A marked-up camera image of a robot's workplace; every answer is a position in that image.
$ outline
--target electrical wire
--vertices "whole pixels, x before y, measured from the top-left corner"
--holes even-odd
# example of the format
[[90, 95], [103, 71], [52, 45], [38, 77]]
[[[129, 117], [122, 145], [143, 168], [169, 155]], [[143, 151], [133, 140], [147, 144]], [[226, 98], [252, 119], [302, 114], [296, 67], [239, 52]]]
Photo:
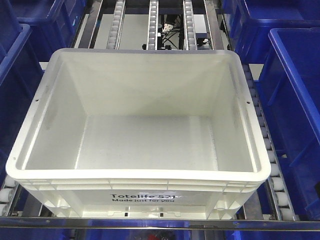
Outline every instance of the electrical wire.
[[172, 38], [174, 35], [176, 35], [178, 32], [175, 32], [174, 34], [172, 34], [171, 36], [169, 36], [169, 37], [165, 37], [164, 39], [162, 39], [162, 43], [164, 44], [164, 43], [166, 43], [166, 41], [167, 40], [169, 40], [170, 38]]

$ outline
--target metal frame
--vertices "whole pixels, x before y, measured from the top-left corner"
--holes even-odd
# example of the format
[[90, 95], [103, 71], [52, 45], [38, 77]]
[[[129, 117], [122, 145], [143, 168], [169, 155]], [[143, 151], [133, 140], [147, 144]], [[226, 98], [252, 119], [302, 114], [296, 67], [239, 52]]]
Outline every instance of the metal frame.
[[[198, 0], [198, 2], [203, 1], [204, 5], [204, 12], [203, 14], [206, 15], [206, 24], [207, 24], [207, 31], [208, 31], [208, 38], [211, 42], [211, 48], [214, 50], [224, 49], [221, 31], [219, 29], [219, 21], [217, 18], [217, 8], [220, 6], [219, 0]], [[81, 37], [79, 48], [93, 48], [96, 42], [97, 34], [100, 27], [100, 21], [103, 15], [103, 5], [106, 2], [112, 2], [112, 0], [89, 0], [88, 10], [89, 16], [84, 27], [84, 32]], [[121, 35], [121, 26], [122, 26], [122, 19], [125, 14], [125, 0], [121, 1], [123, 8], [120, 10], [120, 19], [119, 24], [117, 25], [117, 31], [115, 36], [115, 43], [113, 45], [113, 49], [119, 48], [120, 43], [120, 35]], [[148, 42], [147, 42], [147, 49], [149, 50], [156, 50], [157, 49], [157, 38], [158, 38], [158, 14], [159, 14], [159, 2], [158, 0], [150, 0], [149, 3], [149, 30], [148, 30]], [[185, 49], [186, 50], [193, 50], [197, 49], [197, 41], [195, 38], [195, 28], [193, 22], [193, 8], [191, 0], [182, 0], [183, 3], [183, 16], [184, 16], [184, 35], [185, 35]], [[224, 16], [222, 15], [222, 21], [225, 24]], [[109, 35], [109, 40], [114, 38], [111, 36], [111, 30]], [[244, 66], [246, 68], [245, 72], [249, 73], [250, 68], [249, 66]], [[273, 148], [272, 140], [268, 133], [268, 138], [271, 141], [271, 147]], [[283, 175], [280, 171], [279, 177], [283, 179]], [[214, 238], [212, 230], [245, 230], [245, 231], [315, 231], [320, 232], [320, 221], [298, 221], [296, 216], [293, 212], [293, 207], [291, 201], [289, 199], [288, 208], [292, 210], [293, 220], [294, 221], [284, 221], [281, 220], [280, 208], [277, 204], [275, 191], [273, 189], [273, 185], [270, 182], [270, 179], [267, 180], [266, 185], [269, 190], [270, 196], [270, 203], [273, 208], [273, 217], [276, 220], [263, 220], [263, 215], [261, 212], [259, 197], [257, 193], [254, 193], [252, 197], [248, 200], [248, 202], [243, 206], [243, 215], [244, 220], [176, 220], [176, 219], [168, 219], [170, 222], [172, 221], [184, 221], [186, 227], [158, 227], [154, 225], [155, 221], [161, 221], [162, 223], [166, 219], [136, 219], [137, 226], [125, 226], [125, 220], [132, 221], [132, 218], [126, 219], [88, 219], [88, 218], [57, 218], [57, 217], [39, 217], [41, 215], [43, 206], [37, 202], [37, 200], [33, 197], [28, 198], [26, 203], [26, 207], [33, 206], [30, 208], [30, 211], [24, 211], [22, 214], [23, 217], [16, 217], [13, 216], [12, 207], [9, 210], [9, 215], [11, 216], [3, 216], [0, 217], [0, 226], [6, 228], [66, 228], [66, 229], [175, 229], [175, 230], [193, 230], [192, 234], [199, 235], [200, 239], [207, 239], [207, 238]], [[14, 199], [11, 200], [9, 203], [10, 206], [13, 206], [14, 203], [17, 201], [19, 197], [19, 192], [21, 191], [20, 186], [16, 186], [14, 191], [17, 192]], [[286, 185], [284, 183], [284, 190], [285, 193], [288, 193]]]

